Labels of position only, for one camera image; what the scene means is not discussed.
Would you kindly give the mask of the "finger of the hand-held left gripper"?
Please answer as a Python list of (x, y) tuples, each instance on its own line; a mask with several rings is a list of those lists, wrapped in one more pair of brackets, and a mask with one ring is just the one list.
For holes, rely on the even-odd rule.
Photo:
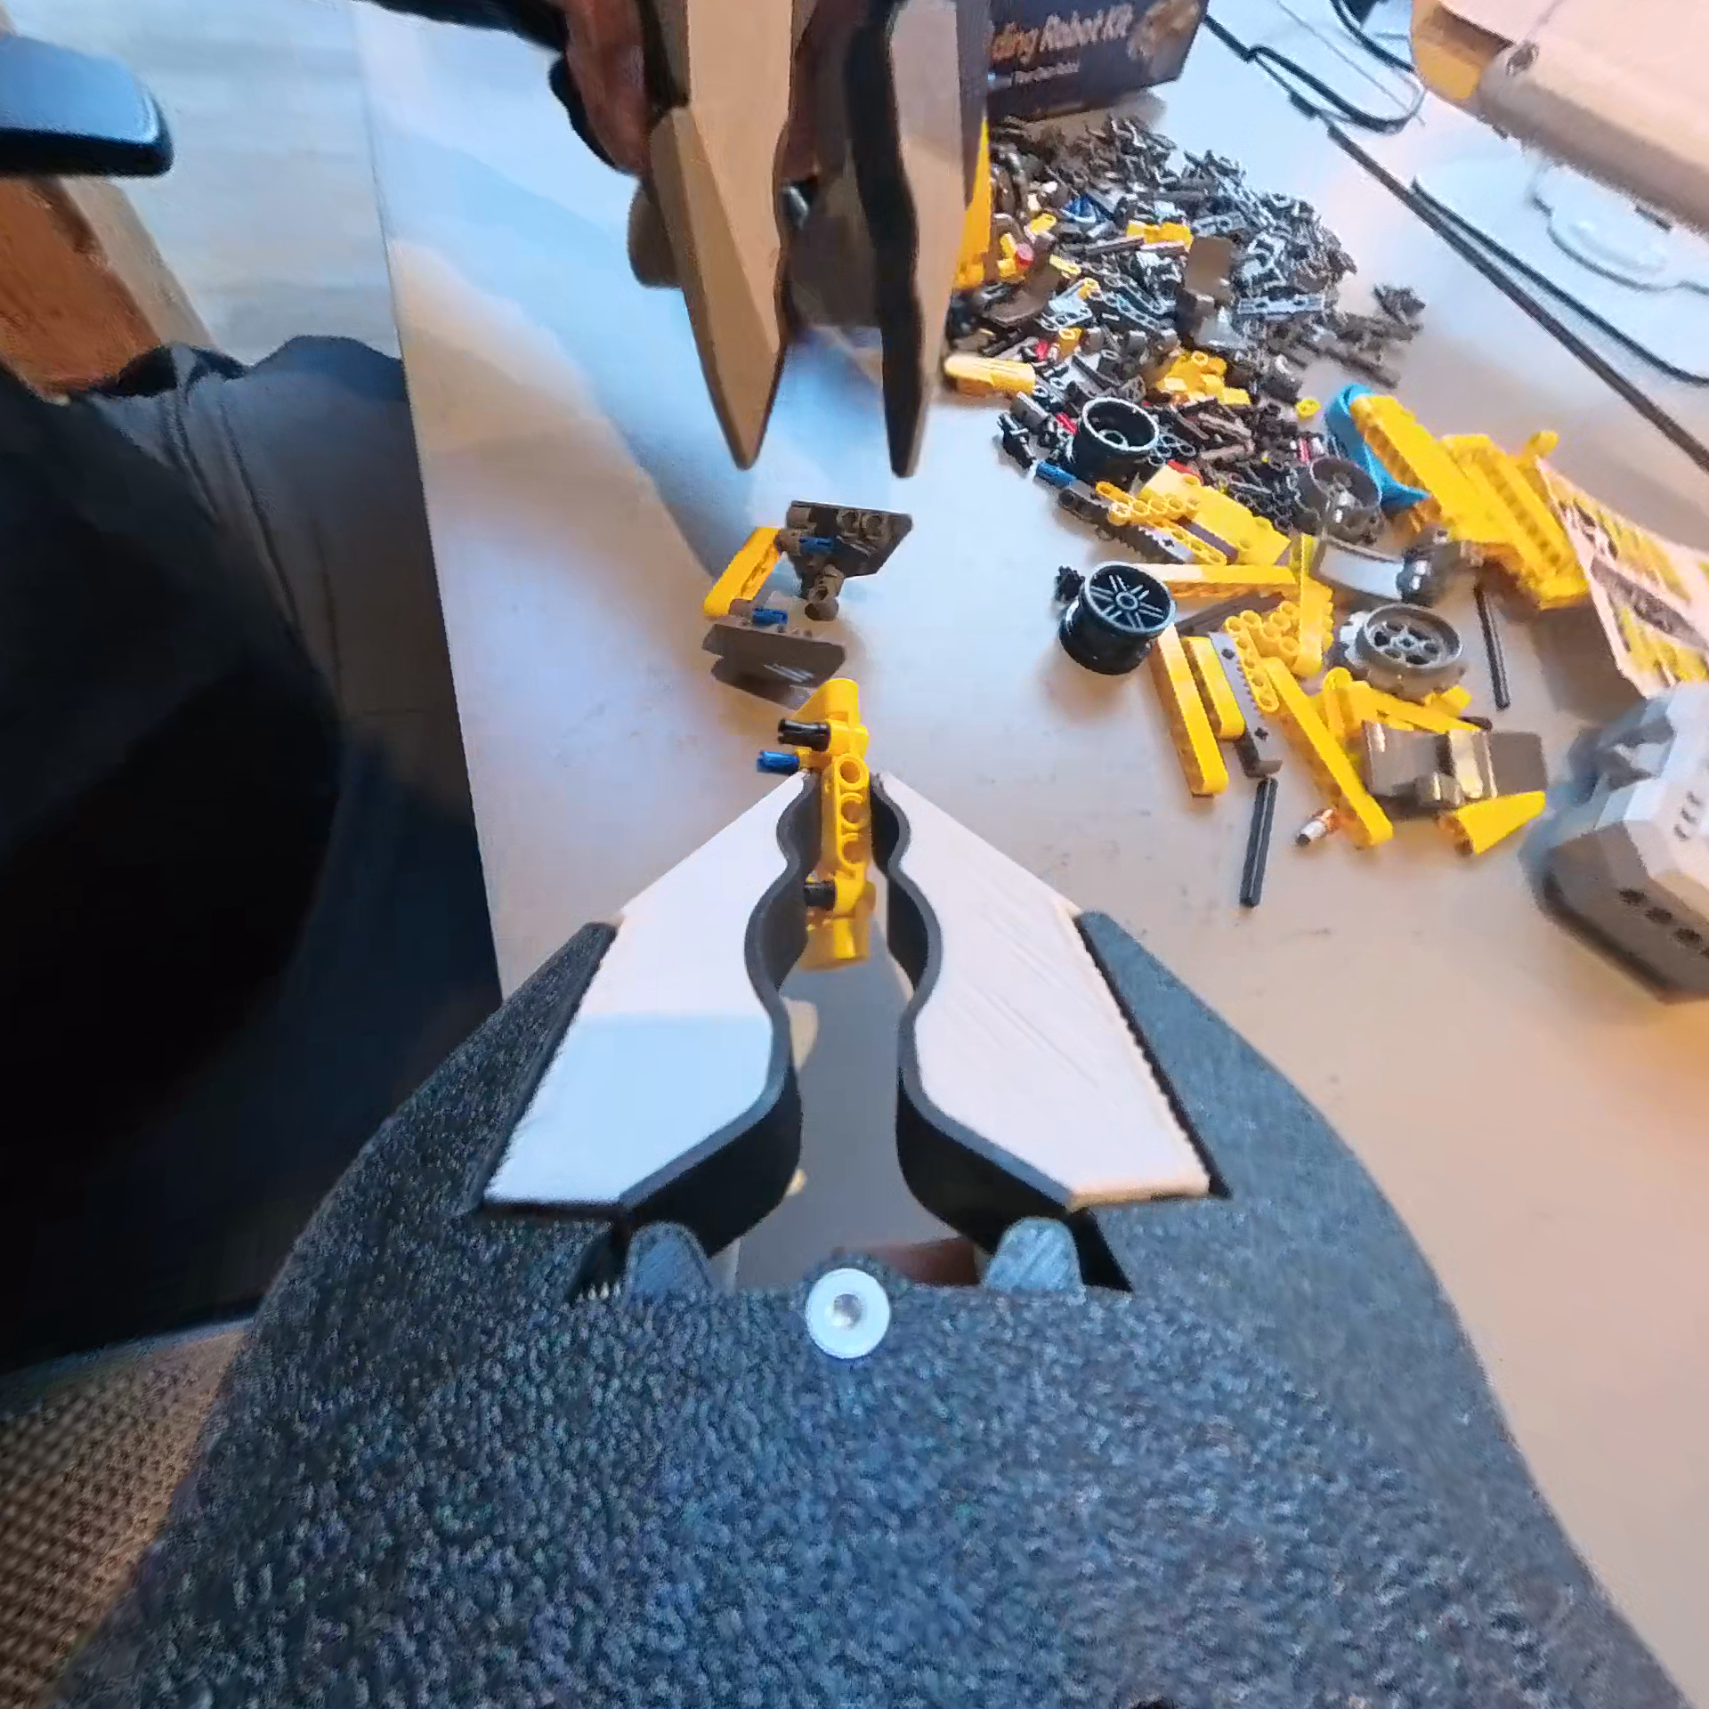
[(890, 467), (917, 465), (986, 119), (991, 5), (861, 3), (847, 127), (871, 255)]
[(791, 118), (793, 5), (649, 1), (647, 188), (698, 362), (739, 467), (762, 447), (790, 341), (780, 160)]

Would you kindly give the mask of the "yellow beam frame with pins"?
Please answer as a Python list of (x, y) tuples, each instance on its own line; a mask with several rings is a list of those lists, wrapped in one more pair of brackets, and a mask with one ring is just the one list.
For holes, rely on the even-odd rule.
[(859, 965), (869, 953), (873, 817), (869, 731), (859, 686), (834, 676), (793, 717), (777, 725), (777, 742), (759, 750), (754, 769), (771, 777), (811, 775), (818, 784), (818, 857), (803, 881), (810, 969)]

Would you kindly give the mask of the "grey and yellow brick assembly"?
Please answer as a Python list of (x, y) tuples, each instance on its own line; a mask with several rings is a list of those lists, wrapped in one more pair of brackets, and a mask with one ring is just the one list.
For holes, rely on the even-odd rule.
[(911, 528), (904, 511), (821, 501), (793, 501), (780, 525), (756, 526), (701, 601), (716, 679), (802, 707), (847, 664), (849, 586), (877, 576)]

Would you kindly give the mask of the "grey desk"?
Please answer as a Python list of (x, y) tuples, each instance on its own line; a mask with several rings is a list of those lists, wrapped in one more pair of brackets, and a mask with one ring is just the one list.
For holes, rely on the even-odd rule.
[(1531, 1471), (1705, 1705), (1705, 1003), (1538, 906), (1511, 840), (1290, 844), (1233, 900), (1248, 791), (1195, 804), (1143, 679), (1054, 640), (1099, 556), (945, 399), (891, 479), (865, 362), (798, 352), (733, 467), (685, 315), (627, 267), (627, 180), (531, 49), (363, 10), (375, 176), (503, 986), (762, 790), (775, 713), (713, 676), (705, 580), (790, 499), (911, 512), (847, 597), (871, 750), (1115, 916), (1361, 1154), (1452, 1293)]

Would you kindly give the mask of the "wooden desk leg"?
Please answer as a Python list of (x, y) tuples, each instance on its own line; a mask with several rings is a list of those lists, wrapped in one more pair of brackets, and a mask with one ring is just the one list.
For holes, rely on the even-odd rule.
[(161, 345), (211, 334), (123, 188), (95, 178), (1, 180), (1, 358), (64, 396)]

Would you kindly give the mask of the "person's left hand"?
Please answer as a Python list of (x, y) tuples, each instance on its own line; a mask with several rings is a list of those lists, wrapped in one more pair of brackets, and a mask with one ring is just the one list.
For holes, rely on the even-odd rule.
[(649, 160), (647, 32), (636, 1), (556, 1), (569, 124), (612, 171)]

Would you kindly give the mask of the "black spoked wheel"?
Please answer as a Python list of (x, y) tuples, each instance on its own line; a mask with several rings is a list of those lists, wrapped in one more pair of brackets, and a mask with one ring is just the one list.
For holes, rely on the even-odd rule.
[(1080, 571), (1083, 586), (1058, 605), (1058, 644), (1083, 670), (1118, 677), (1138, 670), (1175, 620), (1162, 578), (1131, 562)]

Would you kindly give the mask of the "blue curved panel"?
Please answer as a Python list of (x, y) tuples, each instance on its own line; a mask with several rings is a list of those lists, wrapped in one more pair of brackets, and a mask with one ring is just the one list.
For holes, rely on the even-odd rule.
[(1378, 495), (1380, 512), (1386, 519), (1396, 519), (1404, 511), (1426, 502), (1428, 492), (1399, 479), (1378, 455), (1374, 445), (1367, 444), (1365, 432), (1358, 419), (1354, 417), (1354, 404), (1365, 399), (1393, 400), (1392, 395), (1378, 392), (1367, 384), (1348, 382), (1341, 391), (1337, 391), (1325, 404), (1325, 432), (1335, 447), (1335, 453), (1341, 460), (1358, 467), (1369, 477)]

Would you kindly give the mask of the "person's dark clothing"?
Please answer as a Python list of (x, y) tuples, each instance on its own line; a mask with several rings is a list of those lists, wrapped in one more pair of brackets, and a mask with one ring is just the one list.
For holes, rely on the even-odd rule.
[(394, 356), (5, 373), (1, 1370), (247, 1313), (499, 1005)]

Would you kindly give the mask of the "grey angled brick block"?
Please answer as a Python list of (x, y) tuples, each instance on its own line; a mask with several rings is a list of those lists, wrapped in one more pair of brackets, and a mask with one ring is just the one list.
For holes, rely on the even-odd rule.
[(1358, 772), (1372, 798), (1412, 815), (1544, 793), (1549, 785), (1538, 734), (1484, 728), (1423, 733), (1369, 723)]

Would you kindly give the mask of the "yellow wedge piece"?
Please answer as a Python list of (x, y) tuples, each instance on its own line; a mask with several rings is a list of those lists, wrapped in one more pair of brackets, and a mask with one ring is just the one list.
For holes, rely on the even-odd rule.
[(1524, 832), (1549, 807), (1544, 790), (1475, 800), (1437, 817), (1447, 843), (1465, 858), (1476, 858)]

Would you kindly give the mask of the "dark grey wheel rim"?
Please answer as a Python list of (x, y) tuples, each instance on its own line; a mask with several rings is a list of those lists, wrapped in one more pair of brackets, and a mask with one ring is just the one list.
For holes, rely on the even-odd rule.
[(1302, 461), (1295, 470), (1295, 526), (1316, 536), (1372, 541), (1381, 532), (1376, 479), (1342, 455)]

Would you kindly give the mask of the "light grey wheel rim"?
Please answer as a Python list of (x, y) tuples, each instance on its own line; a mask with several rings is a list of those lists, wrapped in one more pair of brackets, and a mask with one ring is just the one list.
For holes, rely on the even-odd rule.
[(1347, 671), (1409, 699), (1456, 688), (1466, 664), (1460, 630), (1438, 612), (1408, 601), (1354, 612), (1341, 624), (1337, 648)]

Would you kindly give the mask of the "grey battery box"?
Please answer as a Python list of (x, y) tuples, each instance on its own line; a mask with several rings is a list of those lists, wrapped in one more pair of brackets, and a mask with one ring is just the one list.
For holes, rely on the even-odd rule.
[(1707, 686), (1581, 731), (1524, 836), (1541, 906), (1667, 998), (1707, 995)]

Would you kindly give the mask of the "brown cardboard box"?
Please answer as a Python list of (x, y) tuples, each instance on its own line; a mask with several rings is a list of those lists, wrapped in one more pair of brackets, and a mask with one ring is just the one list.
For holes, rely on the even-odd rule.
[(1705, 1), (1414, 1), (1408, 35), (1435, 96), (1707, 231)]

